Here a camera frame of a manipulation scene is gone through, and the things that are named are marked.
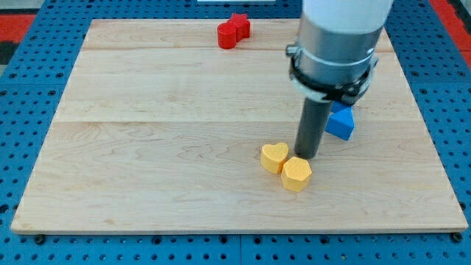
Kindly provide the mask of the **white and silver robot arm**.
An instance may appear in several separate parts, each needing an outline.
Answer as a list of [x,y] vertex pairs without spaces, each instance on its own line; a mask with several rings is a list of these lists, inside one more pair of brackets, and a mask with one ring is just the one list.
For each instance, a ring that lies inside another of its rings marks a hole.
[[286,47],[293,85],[313,102],[353,105],[368,90],[392,0],[305,0]]

